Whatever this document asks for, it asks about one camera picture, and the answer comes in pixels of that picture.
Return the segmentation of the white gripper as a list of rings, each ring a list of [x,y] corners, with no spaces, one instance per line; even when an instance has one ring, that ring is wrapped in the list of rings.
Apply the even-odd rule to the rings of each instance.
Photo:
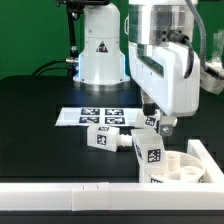
[[[199,105],[200,60],[194,54],[193,69],[188,78],[188,48],[169,42],[163,46],[129,43],[129,65],[133,80],[141,93],[145,116],[155,114],[155,104],[168,116],[159,123],[159,134],[171,136],[177,125],[176,117],[192,116]]]

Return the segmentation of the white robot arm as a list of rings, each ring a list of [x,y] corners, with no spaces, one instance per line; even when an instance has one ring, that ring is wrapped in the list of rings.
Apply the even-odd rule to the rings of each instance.
[[[200,61],[191,45],[197,0],[129,0],[127,24],[109,3],[84,9],[84,50],[74,82],[94,91],[134,80],[141,88],[143,112],[192,116],[199,104]],[[128,35],[128,56],[119,47]]]

